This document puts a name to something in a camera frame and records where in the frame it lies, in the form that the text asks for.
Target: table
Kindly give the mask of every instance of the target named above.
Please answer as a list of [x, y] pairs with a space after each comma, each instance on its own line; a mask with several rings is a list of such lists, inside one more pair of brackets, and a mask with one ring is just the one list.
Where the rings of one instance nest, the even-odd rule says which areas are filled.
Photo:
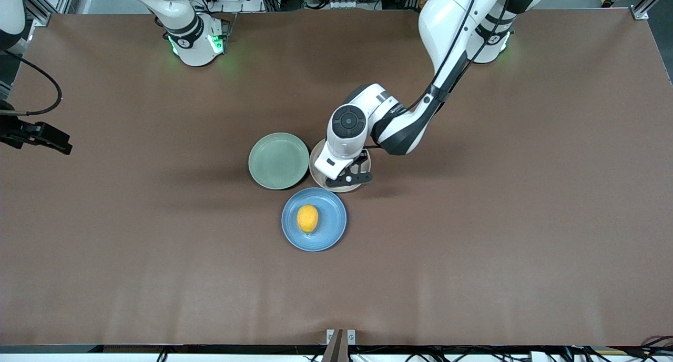
[[[410, 103], [432, 76], [414, 12], [238, 18], [183, 65], [149, 15], [54, 15], [27, 59], [63, 87], [40, 120], [73, 153], [0, 148], [3, 344], [637, 345], [673, 319], [673, 99], [627, 9], [532, 11], [405, 157], [344, 194], [327, 252], [254, 184], [272, 132], [313, 145], [361, 84]], [[39, 109], [22, 67], [10, 103]]]

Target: lemon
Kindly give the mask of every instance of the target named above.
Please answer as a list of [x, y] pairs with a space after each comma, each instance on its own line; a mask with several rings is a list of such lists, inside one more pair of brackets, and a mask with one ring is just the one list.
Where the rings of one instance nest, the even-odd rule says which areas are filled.
[[302, 206], [297, 213], [297, 225], [306, 234], [314, 231], [318, 225], [318, 210], [310, 204]]

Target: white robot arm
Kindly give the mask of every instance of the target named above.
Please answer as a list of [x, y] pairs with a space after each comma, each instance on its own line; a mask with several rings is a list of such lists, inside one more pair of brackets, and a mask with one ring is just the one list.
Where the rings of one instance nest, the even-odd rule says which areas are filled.
[[227, 29], [209, 14], [197, 14], [189, 0], [138, 0], [168, 33], [173, 53], [190, 66], [203, 66], [223, 53]]
[[0, 51], [6, 51], [21, 38], [26, 27], [24, 0], [0, 0]]
[[[417, 101], [416, 110], [408, 110], [378, 84], [361, 86], [330, 117], [327, 141], [315, 167], [327, 178], [337, 179], [360, 156], [368, 135], [389, 154], [410, 153], [462, 76], [468, 58], [479, 57], [479, 51], [486, 46], [491, 60], [497, 57], [505, 47], [515, 15], [539, 2], [428, 0], [419, 17], [419, 31], [430, 54], [435, 76]], [[501, 27], [503, 20], [507, 23], [506, 29]]]

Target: blue plate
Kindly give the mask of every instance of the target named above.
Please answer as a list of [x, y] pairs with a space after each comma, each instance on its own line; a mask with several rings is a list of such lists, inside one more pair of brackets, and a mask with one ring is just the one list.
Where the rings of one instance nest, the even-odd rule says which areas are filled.
[[[305, 204], [318, 210], [318, 225], [308, 235], [297, 225], [297, 212]], [[318, 187], [303, 189], [286, 203], [281, 225], [291, 244], [306, 252], [321, 252], [341, 239], [346, 230], [346, 207], [334, 192]]]

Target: green plate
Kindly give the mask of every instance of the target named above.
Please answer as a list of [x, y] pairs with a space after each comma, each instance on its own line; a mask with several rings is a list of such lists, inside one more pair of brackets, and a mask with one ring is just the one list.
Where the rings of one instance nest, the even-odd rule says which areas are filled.
[[270, 134], [252, 147], [248, 170], [252, 179], [262, 187], [292, 187], [306, 175], [308, 148], [299, 137], [292, 134]]

